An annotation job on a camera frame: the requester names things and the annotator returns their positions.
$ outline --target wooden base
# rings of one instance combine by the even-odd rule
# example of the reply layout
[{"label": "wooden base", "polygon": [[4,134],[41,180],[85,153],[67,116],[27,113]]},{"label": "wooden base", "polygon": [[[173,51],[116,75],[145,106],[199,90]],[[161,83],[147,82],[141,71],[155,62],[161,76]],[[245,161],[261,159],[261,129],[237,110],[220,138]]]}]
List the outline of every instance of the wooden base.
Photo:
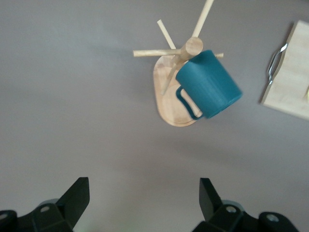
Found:
[{"label": "wooden base", "polygon": [[[185,127],[195,123],[196,121],[190,117],[186,108],[176,97],[176,90],[180,84],[176,81],[175,77],[173,77],[171,83],[169,84],[165,95],[161,94],[167,76],[173,66],[173,57],[174,56],[163,56],[154,66],[154,91],[156,104],[159,114],[164,121],[175,127]],[[201,116],[202,113],[184,90],[182,91],[182,96],[190,104],[195,115]]]}]

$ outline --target black plastic part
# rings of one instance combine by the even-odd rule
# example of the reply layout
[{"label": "black plastic part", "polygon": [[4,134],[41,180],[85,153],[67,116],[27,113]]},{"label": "black plastic part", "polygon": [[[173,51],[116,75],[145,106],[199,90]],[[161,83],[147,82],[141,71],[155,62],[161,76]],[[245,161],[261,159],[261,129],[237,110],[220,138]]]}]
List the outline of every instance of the black plastic part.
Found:
[{"label": "black plastic part", "polygon": [[19,218],[13,210],[0,211],[0,232],[72,232],[89,200],[89,180],[80,177],[56,204],[43,204]]},{"label": "black plastic part", "polygon": [[65,218],[72,228],[87,208],[90,201],[89,180],[87,177],[80,177],[56,202]]},{"label": "black plastic part", "polygon": [[0,211],[0,232],[9,231],[15,228],[17,213],[13,210]]},{"label": "black plastic part", "polygon": [[216,189],[208,178],[201,178],[199,182],[199,205],[206,221],[209,221],[222,205]]},{"label": "black plastic part", "polygon": [[55,204],[44,204],[33,210],[32,224],[38,232],[73,231]]},{"label": "black plastic part", "polygon": [[[278,221],[269,220],[269,215],[274,215]],[[259,222],[271,232],[298,232],[288,218],[278,213],[263,212],[259,216]]]},{"label": "black plastic part", "polygon": [[199,204],[205,221],[193,232],[298,232],[285,216],[264,212],[253,218],[237,206],[223,204],[208,178],[201,178]]},{"label": "black plastic part", "polygon": [[[229,207],[235,209],[235,211],[229,212]],[[226,232],[233,232],[236,227],[239,226],[242,216],[242,211],[236,206],[224,204],[216,211],[208,223],[215,225]]]}]

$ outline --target wooden mug tree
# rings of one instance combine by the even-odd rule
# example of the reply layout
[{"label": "wooden mug tree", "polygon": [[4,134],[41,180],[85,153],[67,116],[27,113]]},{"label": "wooden mug tree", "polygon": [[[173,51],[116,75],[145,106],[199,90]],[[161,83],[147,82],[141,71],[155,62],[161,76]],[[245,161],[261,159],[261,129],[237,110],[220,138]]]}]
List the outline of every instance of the wooden mug tree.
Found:
[{"label": "wooden mug tree", "polygon": [[[134,57],[161,56],[154,66],[154,91],[159,114],[167,123],[176,126],[189,126],[195,122],[183,104],[176,97],[176,90],[180,84],[175,79],[179,69],[191,58],[200,54],[203,50],[203,42],[198,37],[205,23],[206,17],[211,9],[214,0],[206,0],[202,13],[190,39],[176,49],[169,33],[167,32],[162,20],[157,23],[165,36],[170,49],[164,50],[135,50]],[[216,54],[217,58],[222,58],[223,53]],[[183,97],[191,105],[197,116],[201,115],[200,110],[184,92]]]}]

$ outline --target teal mug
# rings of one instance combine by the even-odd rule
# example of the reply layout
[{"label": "teal mug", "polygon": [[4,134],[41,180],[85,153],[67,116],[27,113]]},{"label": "teal mug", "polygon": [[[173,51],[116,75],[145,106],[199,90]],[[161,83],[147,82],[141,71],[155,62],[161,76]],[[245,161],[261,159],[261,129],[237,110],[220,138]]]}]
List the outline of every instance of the teal mug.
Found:
[{"label": "teal mug", "polygon": [[[241,90],[210,50],[190,59],[179,70],[176,80],[181,84],[176,96],[194,120],[203,116],[211,118],[242,96]],[[201,110],[200,117],[194,115],[190,105],[181,96],[183,89]]]}]

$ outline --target screw hole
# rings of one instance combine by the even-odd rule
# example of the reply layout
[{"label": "screw hole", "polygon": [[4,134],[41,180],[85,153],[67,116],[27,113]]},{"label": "screw hole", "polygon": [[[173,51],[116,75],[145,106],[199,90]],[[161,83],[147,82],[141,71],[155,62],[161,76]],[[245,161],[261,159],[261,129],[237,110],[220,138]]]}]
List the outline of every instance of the screw hole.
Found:
[{"label": "screw hole", "polygon": [[1,214],[1,215],[0,215],[0,220],[6,219],[7,216],[8,216],[7,214]]},{"label": "screw hole", "polygon": [[267,217],[268,220],[273,221],[273,222],[278,222],[279,221],[279,218],[277,218],[273,214],[268,214],[266,217]]},{"label": "screw hole", "polygon": [[228,207],[226,208],[226,210],[227,210],[229,213],[236,213],[236,212],[237,212],[237,210],[236,210],[234,207],[232,207],[232,206],[228,206]]},{"label": "screw hole", "polygon": [[41,210],[40,210],[40,212],[41,213],[44,213],[44,212],[46,212],[46,211],[48,211],[49,210],[49,206],[44,206]]}]

